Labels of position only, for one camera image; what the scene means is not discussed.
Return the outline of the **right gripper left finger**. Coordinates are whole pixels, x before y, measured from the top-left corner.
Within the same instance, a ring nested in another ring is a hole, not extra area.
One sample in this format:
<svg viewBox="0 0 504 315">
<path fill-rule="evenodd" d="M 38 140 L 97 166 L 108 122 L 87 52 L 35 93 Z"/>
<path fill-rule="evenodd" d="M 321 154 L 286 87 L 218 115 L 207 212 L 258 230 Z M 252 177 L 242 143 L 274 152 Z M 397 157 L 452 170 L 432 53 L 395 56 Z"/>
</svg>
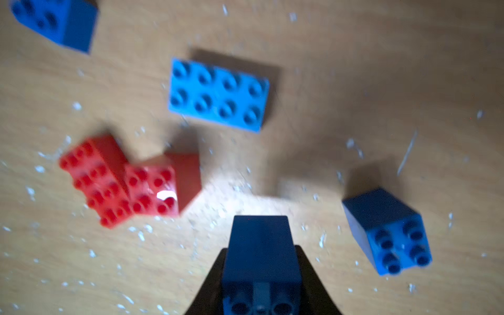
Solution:
<svg viewBox="0 0 504 315">
<path fill-rule="evenodd" d="M 227 248 L 220 250 L 185 315 L 223 315 L 222 277 Z"/>
</svg>

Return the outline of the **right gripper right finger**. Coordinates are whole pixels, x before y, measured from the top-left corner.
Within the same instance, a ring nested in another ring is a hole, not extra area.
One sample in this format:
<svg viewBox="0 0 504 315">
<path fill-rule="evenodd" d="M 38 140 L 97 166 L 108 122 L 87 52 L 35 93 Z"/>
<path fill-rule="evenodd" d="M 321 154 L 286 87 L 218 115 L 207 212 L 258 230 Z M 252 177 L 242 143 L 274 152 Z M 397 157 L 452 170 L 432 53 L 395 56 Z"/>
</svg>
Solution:
<svg viewBox="0 0 504 315">
<path fill-rule="evenodd" d="M 299 314 L 342 315 L 300 245 L 295 246 L 302 278 Z"/>
</svg>

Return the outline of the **small red lego brick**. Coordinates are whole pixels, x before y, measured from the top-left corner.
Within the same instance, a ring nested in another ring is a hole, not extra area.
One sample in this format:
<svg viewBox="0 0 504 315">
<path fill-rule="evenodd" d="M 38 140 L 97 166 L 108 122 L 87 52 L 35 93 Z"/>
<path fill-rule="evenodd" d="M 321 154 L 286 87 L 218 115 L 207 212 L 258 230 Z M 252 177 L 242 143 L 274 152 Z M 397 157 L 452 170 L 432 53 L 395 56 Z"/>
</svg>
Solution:
<svg viewBox="0 0 504 315">
<path fill-rule="evenodd" d="M 125 167 L 137 215 L 178 217 L 202 190 L 199 155 L 164 153 Z"/>
</svg>

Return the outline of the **light blue long lego brick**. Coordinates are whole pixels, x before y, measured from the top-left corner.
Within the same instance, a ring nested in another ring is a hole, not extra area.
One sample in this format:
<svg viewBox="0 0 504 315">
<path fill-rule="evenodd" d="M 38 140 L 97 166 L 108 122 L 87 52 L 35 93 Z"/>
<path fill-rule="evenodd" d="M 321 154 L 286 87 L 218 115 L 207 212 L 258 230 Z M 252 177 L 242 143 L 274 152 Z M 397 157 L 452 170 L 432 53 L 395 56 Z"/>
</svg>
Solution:
<svg viewBox="0 0 504 315">
<path fill-rule="evenodd" d="M 176 114 L 258 133 L 269 89 L 263 77 L 173 59 L 167 106 Z"/>
</svg>

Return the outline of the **red long lego brick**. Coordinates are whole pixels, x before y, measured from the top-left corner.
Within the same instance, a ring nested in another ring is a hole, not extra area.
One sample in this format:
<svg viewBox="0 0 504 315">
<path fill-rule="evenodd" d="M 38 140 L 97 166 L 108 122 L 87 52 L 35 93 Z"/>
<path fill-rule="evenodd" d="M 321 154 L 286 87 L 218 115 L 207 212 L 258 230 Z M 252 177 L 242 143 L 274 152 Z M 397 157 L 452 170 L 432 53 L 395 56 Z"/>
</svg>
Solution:
<svg viewBox="0 0 504 315">
<path fill-rule="evenodd" d="M 133 216 L 125 182 L 128 160 L 115 138 L 100 135 L 85 139 L 63 154 L 59 167 L 72 177 L 73 187 L 86 197 L 100 224 L 112 229 Z"/>
</svg>

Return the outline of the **small blue lego brick far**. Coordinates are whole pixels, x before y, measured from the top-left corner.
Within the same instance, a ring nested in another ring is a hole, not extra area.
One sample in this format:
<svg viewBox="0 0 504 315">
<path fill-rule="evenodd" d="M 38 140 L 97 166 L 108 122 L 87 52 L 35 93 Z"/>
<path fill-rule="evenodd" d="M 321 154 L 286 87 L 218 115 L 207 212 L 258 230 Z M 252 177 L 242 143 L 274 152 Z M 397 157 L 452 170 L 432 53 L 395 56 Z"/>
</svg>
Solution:
<svg viewBox="0 0 504 315">
<path fill-rule="evenodd" d="M 98 2 L 19 0 L 10 3 L 16 20 L 60 46 L 89 54 L 98 20 Z"/>
</svg>

